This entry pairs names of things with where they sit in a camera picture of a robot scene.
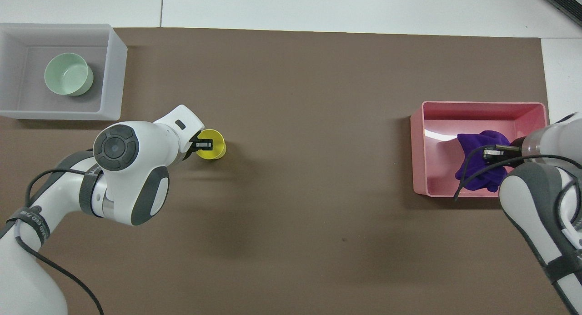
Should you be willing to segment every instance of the pink plastic bin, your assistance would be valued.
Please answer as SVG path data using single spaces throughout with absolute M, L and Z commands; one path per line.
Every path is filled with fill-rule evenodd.
M 410 116 L 414 192 L 453 197 L 459 186 L 455 172 L 464 160 L 458 133 L 494 130 L 513 141 L 546 126 L 546 118 L 540 102 L 423 102 Z M 459 197 L 497 197 L 497 192 L 463 189 Z

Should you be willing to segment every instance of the yellow cup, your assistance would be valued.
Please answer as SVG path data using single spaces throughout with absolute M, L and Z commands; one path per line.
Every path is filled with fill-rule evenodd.
M 206 129 L 200 132 L 198 139 L 212 139 L 212 150 L 198 150 L 196 154 L 205 160 L 217 160 L 226 153 L 226 143 L 219 131 Z

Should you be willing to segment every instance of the gray plastic bin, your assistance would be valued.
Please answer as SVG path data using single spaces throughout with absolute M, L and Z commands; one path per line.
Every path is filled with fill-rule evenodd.
M 44 69 L 58 54 L 81 55 L 94 73 L 87 93 L 52 93 Z M 35 120 L 118 120 L 127 46 L 110 25 L 0 23 L 0 115 Z

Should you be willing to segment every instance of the gray button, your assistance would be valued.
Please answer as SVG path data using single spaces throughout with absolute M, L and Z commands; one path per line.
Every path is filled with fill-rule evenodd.
M 131 162 L 131 159 L 133 159 L 133 156 L 135 155 L 135 141 L 131 141 L 130 143 L 127 143 L 127 149 L 125 150 L 125 155 L 123 155 L 123 162 L 124 163 L 129 163 Z
M 115 125 L 110 128 L 110 135 L 120 135 L 123 139 L 129 139 L 133 137 L 133 129 L 127 125 Z
M 176 120 L 175 124 L 180 128 L 180 130 L 183 130 L 186 128 L 186 125 L 181 120 Z
M 101 153 L 101 148 L 103 146 L 103 141 L 107 138 L 105 133 L 100 134 L 97 139 L 95 139 L 95 145 L 93 145 L 93 153 L 98 155 Z
M 103 145 L 103 151 L 109 158 L 119 158 L 125 152 L 125 142 L 118 137 L 109 137 Z
M 101 166 L 105 170 L 116 170 L 116 169 L 121 167 L 121 164 L 119 164 L 118 161 L 108 160 L 107 158 L 105 158 L 105 156 L 101 156 L 97 160 L 97 162 L 98 162 L 99 166 Z

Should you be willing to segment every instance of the white table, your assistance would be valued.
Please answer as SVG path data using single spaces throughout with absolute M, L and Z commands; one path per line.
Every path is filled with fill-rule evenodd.
M 582 27 L 545 0 L 0 0 L 0 22 L 538 37 L 550 121 L 582 110 Z

